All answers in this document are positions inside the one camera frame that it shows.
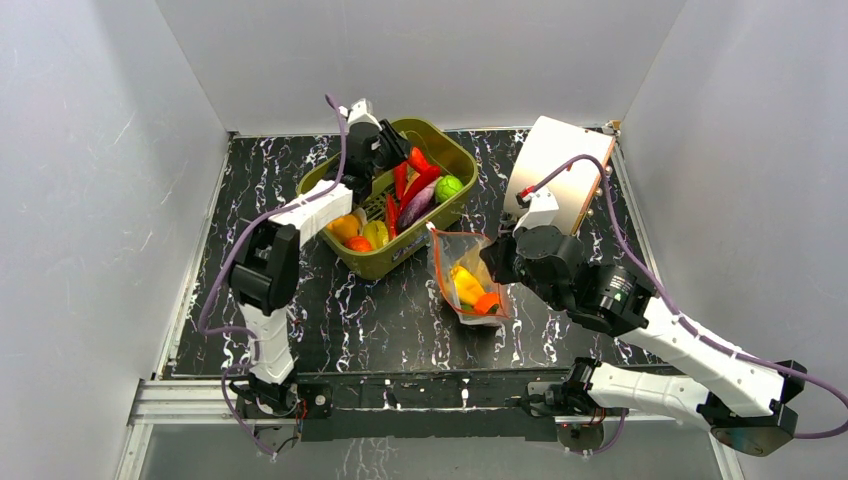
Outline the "yellow toy pepper small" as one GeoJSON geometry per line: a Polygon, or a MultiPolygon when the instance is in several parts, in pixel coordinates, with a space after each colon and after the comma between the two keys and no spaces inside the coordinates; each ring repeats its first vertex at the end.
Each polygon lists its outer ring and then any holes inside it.
{"type": "Polygon", "coordinates": [[[352,238],[360,235],[362,223],[354,214],[347,214],[331,221],[326,230],[340,244],[345,244],[352,238]]]}

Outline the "yellow toy bell pepper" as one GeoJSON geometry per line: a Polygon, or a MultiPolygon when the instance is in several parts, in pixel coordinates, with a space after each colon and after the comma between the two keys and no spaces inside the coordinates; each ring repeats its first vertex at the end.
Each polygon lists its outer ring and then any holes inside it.
{"type": "Polygon", "coordinates": [[[454,289],[462,304],[473,307],[477,299],[486,293],[477,278],[465,267],[456,265],[451,269],[450,274],[454,289]]]}

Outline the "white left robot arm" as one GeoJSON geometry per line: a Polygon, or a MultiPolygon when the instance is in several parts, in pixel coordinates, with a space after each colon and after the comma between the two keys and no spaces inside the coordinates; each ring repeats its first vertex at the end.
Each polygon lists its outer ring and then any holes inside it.
{"type": "Polygon", "coordinates": [[[286,379],[295,360],[289,345],[289,304],[300,281],[300,249],[332,221],[372,195],[374,178],[408,158],[411,144],[390,122],[348,124],[345,152],[310,190],[278,213],[246,228],[228,285],[251,341],[250,374],[264,382],[260,403],[275,416],[294,411],[297,387],[286,379]]]}

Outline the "clear zip bag orange zipper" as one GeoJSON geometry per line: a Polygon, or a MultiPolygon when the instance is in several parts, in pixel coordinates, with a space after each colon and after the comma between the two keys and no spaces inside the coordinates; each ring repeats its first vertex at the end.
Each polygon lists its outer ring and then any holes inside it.
{"type": "Polygon", "coordinates": [[[505,323],[509,318],[505,288],[491,278],[480,257],[491,240],[480,233],[440,230],[433,222],[426,227],[431,274],[459,322],[491,327],[505,323]]]}

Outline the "red toy chili pepper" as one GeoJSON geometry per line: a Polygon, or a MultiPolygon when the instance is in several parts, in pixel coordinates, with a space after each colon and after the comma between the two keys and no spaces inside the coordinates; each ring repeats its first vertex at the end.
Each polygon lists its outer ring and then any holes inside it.
{"type": "Polygon", "coordinates": [[[400,200],[399,211],[403,212],[420,191],[433,181],[436,181],[440,176],[441,169],[437,166],[431,166],[419,172],[400,200]]]}

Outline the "orange toy fruit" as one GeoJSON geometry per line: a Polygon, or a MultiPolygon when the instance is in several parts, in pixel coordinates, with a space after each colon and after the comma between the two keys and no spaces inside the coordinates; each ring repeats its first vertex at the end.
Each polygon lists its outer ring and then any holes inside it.
{"type": "Polygon", "coordinates": [[[473,304],[473,311],[479,315],[494,315],[501,307],[498,293],[488,292],[481,295],[473,304]]]}

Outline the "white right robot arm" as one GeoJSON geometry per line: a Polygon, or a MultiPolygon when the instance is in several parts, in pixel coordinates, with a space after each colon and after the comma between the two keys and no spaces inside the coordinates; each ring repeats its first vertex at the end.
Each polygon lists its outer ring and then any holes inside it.
{"type": "Polygon", "coordinates": [[[678,370],[657,375],[580,357],[560,384],[531,383],[517,406],[536,416],[638,410],[708,431],[720,443],[764,457],[797,438],[798,415],[788,403],[804,381],[743,360],[728,342],[715,347],[678,319],[647,279],[621,265],[583,255],[580,241],[554,226],[519,228],[480,251],[492,279],[520,283],[551,309],[585,329],[650,351],[678,370]]]}

